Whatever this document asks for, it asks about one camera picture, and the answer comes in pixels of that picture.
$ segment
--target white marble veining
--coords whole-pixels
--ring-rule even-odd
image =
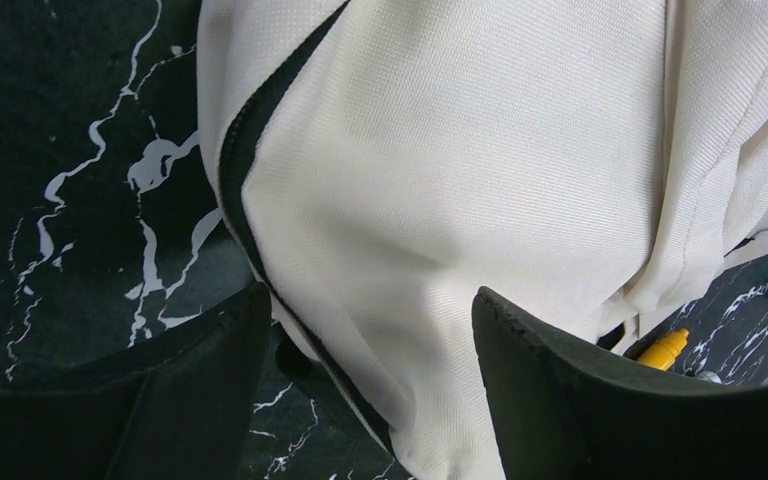
[[[395,464],[396,464],[396,460],[394,459],[392,462],[390,462],[390,465],[387,465],[387,468],[383,472],[381,472],[378,475],[372,477],[372,480],[386,480],[385,476],[387,475],[387,473],[390,472],[390,469],[393,468],[393,465],[395,465]]]
[[[311,433],[313,433],[313,429],[319,425],[319,415],[316,414],[316,402],[313,400],[310,400],[310,413],[313,416],[313,421],[310,426],[307,427],[304,432],[302,432],[298,440],[290,443],[284,455],[272,459],[272,462],[269,464],[269,468],[266,470],[266,475],[263,476],[263,480],[269,480],[272,478],[272,475],[285,471],[290,460],[292,460],[292,458],[299,452],[299,450],[305,446],[305,443],[307,443]]]
[[[45,7],[51,15],[52,19],[57,19],[57,14],[53,10],[50,2],[45,0]],[[131,49],[130,54],[130,71],[128,79],[125,84],[119,88],[119,93],[112,106],[107,110],[106,114],[92,121],[87,129],[87,136],[89,140],[95,145],[95,154],[79,163],[77,166],[56,174],[46,185],[43,198],[48,202],[48,211],[44,211],[43,214],[36,218],[36,230],[38,234],[38,251],[37,258],[31,260],[22,268],[19,268],[16,264],[15,248],[18,239],[20,238],[20,232],[25,223],[26,217],[22,217],[16,224],[16,228],[13,231],[13,235],[10,241],[10,247],[8,251],[8,261],[11,264],[11,271],[16,276],[16,288],[14,291],[14,304],[15,306],[24,307],[24,314],[22,316],[22,331],[17,338],[11,338],[7,343],[7,356],[11,361],[10,366],[5,369],[4,374],[8,382],[13,380],[13,371],[20,364],[21,360],[14,351],[16,345],[20,344],[28,335],[32,327],[33,311],[40,305],[40,302],[44,301],[42,297],[36,294],[35,288],[31,285],[33,283],[33,274],[37,269],[43,265],[50,265],[58,271],[63,271],[64,268],[64,254],[79,247],[76,244],[75,239],[62,239],[55,238],[52,231],[49,229],[51,222],[55,221],[65,209],[68,208],[67,201],[60,196],[60,190],[63,185],[71,178],[86,171],[91,165],[101,161],[105,158],[107,153],[108,144],[104,136],[101,134],[101,127],[105,123],[112,121],[119,113],[119,108],[122,102],[128,98],[132,98],[134,101],[139,102],[139,95],[146,84],[147,80],[157,71],[157,69],[168,62],[185,57],[195,51],[195,45],[191,46],[187,50],[184,50],[181,46],[172,45],[169,48],[171,56],[152,64],[145,73],[140,75],[140,52],[145,44],[152,38],[155,31],[160,24],[163,14],[163,2],[162,0],[155,0],[157,11],[154,16],[154,20],[148,30],[137,40]],[[177,145],[174,142],[160,138],[157,133],[156,122],[150,113],[146,112],[146,116],[154,128],[155,139],[146,145],[143,157],[135,162],[127,174],[127,181],[131,186],[131,189],[136,197],[137,202],[141,207],[141,195],[148,191],[154,190],[160,187],[163,182],[169,178],[172,173],[172,168],[177,160],[187,157],[198,146],[198,133],[193,132],[181,145]],[[50,136],[49,140],[53,141],[55,136]],[[142,215],[136,219],[140,229],[143,233],[145,240],[145,247],[143,249],[143,281],[125,293],[125,297],[137,302],[137,306],[134,311],[134,321],[132,324],[132,332],[129,341],[129,345],[136,343],[138,333],[142,333],[146,338],[151,336],[151,332],[146,327],[147,319],[143,315],[142,308],[145,298],[152,292],[164,291],[165,298],[169,299],[172,293],[186,282],[187,272],[198,260],[199,249],[204,244],[207,236],[216,228],[221,221],[221,215],[218,210],[213,210],[205,215],[193,228],[191,234],[191,258],[187,265],[184,267],[177,278],[168,288],[163,286],[162,279],[159,278],[157,273],[157,266],[155,263],[155,254],[158,247],[158,239],[151,225],[149,225]],[[157,316],[157,320],[160,321],[165,328],[172,328],[180,325],[181,323],[198,316],[203,310],[203,307],[199,309],[198,313],[185,316],[167,317],[165,316],[165,307],[160,311]]]
[[[731,279],[726,285],[733,285],[735,280],[740,277],[741,273],[747,267],[748,264],[744,264],[741,267],[734,269],[732,272],[727,272],[726,275],[730,275]],[[704,312],[714,303],[721,289],[722,286],[720,286],[713,295],[708,295],[710,300],[701,307],[697,314]],[[707,364],[711,352],[711,345],[716,340],[717,335],[737,318],[740,318],[741,321],[751,320],[744,318],[745,316],[738,317],[737,313],[743,306],[759,297],[768,297],[768,277],[763,283],[754,285],[749,288],[749,290],[737,295],[728,307],[723,310],[722,314],[720,314],[719,323],[711,333],[706,338],[690,347],[690,352],[685,357],[682,365],[684,371],[699,372],[705,369],[713,370],[720,375],[725,384],[740,384],[751,379],[764,359],[764,355],[759,355],[755,358],[754,354],[768,339],[768,309],[761,318],[758,318],[755,321],[755,326],[746,334],[744,340],[731,350],[731,353],[719,367],[711,367]],[[700,302],[702,302],[702,300],[691,302],[683,306],[679,311],[676,320],[687,318],[687,316],[697,308]],[[752,359],[752,362],[747,366],[746,362],[750,359]]]
[[[260,430],[249,430],[252,435],[260,435],[261,437],[277,438],[274,433],[262,432]]]
[[[293,384],[292,383],[290,383],[284,389],[282,389],[280,392],[278,392],[278,394],[275,395],[275,398],[273,398],[271,401],[266,402],[266,403],[255,403],[254,405],[252,405],[252,407],[253,407],[252,413],[257,413],[257,412],[263,410],[264,408],[274,407],[275,404],[277,404],[278,402],[281,401],[282,398],[284,398],[284,395],[287,392],[289,392],[291,388],[293,388]]]

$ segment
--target black zipper trim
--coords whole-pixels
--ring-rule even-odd
[[[272,113],[314,50],[316,50],[322,39],[325,38],[325,35],[337,21],[337,18],[345,10],[347,4],[348,1],[341,5],[299,45],[246,101],[240,113],[231,122],[228,131],[225,133],[219,156],[219,199],[225,211],[226,222],[248,254],[249,260],[263,282],[269,286],[275,298],[303,330],[313,350],[327,369],[330,370],[335,384],[342,387],[342,391],[349,397],[347,400],[354,403],[355,408],[363,417],[362,420],[372,430],[370,433],[374,433],[378,437],[378,442],[390,454],[393,454],[393,445],[389,434],[390,427],[387,422],[363,398],[348,374],[340,368],[334,357],[328,353],[322,341],[299,319],[299,316],[272,287],[266,275],[263,259],[257,249],[257,242],[254,239],[241,198],[243,183],[255,160],[257,143],[272,117]]]

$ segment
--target white backpack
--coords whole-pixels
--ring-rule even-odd
[[[768,1],[204,0],[198,45],[274,317],[421,480],[504,479],[480,286],[621,353],[768,253]]]

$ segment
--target yellow tube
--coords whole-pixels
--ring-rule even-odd
[[[675,363],[676,357],[687,346],[689,334],[690,332],[686,328],[677,332],[670,332],[643,352],[637,361],[658,370],[669,370]]]

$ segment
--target marble floor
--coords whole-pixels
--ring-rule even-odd
[[[0,385],[159,335],[241,289],[196,128],[194,0],[0,8]],[[768,256],[726,272],[664,328],[677,371],[768,375]],[[252,479],[407,480],[266,362]]]

